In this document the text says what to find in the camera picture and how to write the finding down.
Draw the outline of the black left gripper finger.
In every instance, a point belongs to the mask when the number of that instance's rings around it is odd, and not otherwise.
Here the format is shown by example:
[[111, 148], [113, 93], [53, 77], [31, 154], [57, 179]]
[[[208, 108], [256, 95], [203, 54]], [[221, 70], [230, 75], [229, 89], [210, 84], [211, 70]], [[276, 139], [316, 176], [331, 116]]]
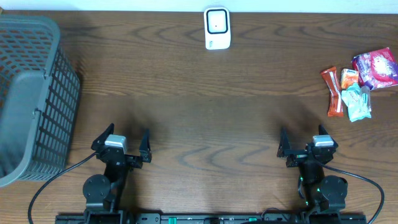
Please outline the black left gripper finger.
[[146, 163], [151, 163], [152, 161], [152, 151], [150, 149], [149, 136], [149, 130], [146, 129], [139, 146], [140, 157], [142, 161]]
[[105, 146], [105, 141], [109, 135], [114, 133], [114, 124], [111, 123], [105, 131], [100, 134], [92, 143], [91, 149], [94, 151], [99, 151], [102, 147]]

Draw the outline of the small orange snack packet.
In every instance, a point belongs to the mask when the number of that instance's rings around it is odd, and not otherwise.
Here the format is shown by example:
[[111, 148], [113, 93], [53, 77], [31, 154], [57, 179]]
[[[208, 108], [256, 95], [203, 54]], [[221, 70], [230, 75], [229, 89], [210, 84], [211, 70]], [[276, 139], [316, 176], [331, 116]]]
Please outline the small orange snack packet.
[[354, 83], [358, 83], [359, 72], [356, 70], [351, 70], [344, 68], [341, 71], [341, 89], [345, 90], [352, 86]]

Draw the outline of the red orange snack bag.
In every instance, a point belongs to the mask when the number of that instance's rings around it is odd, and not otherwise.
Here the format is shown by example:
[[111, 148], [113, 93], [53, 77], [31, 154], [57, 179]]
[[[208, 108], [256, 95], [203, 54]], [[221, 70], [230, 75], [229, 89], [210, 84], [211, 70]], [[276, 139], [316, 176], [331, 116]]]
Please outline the red orange snack bag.
[[331, 67], [320, 73], [330, 91], [328, 117], [343, 117], [343, 105], [340, 83], [336, 76], [336, 67]]

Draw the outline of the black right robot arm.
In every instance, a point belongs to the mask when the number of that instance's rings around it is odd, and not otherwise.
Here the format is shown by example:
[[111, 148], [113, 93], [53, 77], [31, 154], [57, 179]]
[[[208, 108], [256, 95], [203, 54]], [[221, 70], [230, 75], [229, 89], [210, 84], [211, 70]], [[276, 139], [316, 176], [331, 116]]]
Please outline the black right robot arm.
[[338, 144], [322, 125], [318, 132], [304, 149], [292, 149], [283, 128], [277, 157], [285, 158], [287, 167], [299, 169], [298, 191], [307, 203], [306, 211], [300, 213], [302, 221], [321, 223], [331, 219], [333, 223], [340, 223], [338, 213], [346, 206], [348, 183], [342, 177], [325, 175], [323, 168], [333, 159]]

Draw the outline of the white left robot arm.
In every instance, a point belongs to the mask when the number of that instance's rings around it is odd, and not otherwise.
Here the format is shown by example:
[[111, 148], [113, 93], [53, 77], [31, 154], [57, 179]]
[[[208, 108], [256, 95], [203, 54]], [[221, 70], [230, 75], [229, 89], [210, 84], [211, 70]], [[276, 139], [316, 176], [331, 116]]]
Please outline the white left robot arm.
[[127, 153], [126, 137], [114, 134], [113, 123], [93, 141], [91, 148], [96, 153], [96, 158], [106, 164], [106, 168], [103, 174], [92, 175], [83, 185], [83, 195], [86, 198], [83, 222], [134, 223], [134, 216], [121, 209], [119, 203], [130, 171], [140, 169], [143, 163], [152, 160], [149, 130], [144, 131], [138, 156]]

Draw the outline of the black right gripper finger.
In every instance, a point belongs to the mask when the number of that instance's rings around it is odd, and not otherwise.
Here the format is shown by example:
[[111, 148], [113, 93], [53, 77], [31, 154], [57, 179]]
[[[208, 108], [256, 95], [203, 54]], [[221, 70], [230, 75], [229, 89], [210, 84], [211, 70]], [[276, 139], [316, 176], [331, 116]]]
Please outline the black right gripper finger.
[[290, 154], [291, 146], [288, 139], [287, 131], [282, 128], [280, 131], [280, 142], [277, 150], [277, 157], [287, 157]]
[[[319, 135], [326, 135], [326, 134], [329, 135], [328, 132], [326, 131], [326, 129], [321, 124], [318, 126], [318, 132], [319, 132]], [[335, 140], [334, 140], [334, 142], [335, 142], [335, 144], [332, 147], [337, 148], [338, 144]]]

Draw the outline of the teal wipes packet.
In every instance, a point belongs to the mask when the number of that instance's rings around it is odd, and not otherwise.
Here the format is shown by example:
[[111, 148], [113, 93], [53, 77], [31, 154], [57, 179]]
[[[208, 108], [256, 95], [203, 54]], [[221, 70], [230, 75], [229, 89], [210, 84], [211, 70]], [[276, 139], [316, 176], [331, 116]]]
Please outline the teal wipes packet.
[[360, 87], [357, 83], [354, 83], [343, 90], [341, 96], [347, 106], [348, 117], [351, 122], [371, 118], [370, 90], [367, 86]]

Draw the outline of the purple pink pad package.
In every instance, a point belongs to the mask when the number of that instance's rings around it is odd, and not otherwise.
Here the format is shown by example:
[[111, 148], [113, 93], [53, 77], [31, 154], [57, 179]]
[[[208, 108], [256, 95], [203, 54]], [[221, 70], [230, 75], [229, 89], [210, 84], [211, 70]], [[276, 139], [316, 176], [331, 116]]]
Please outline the purple pink pad package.
[[389, 47], [355, 56], [352, 66], [360, 86], [375, 90], [397, 85], [397, 62]]

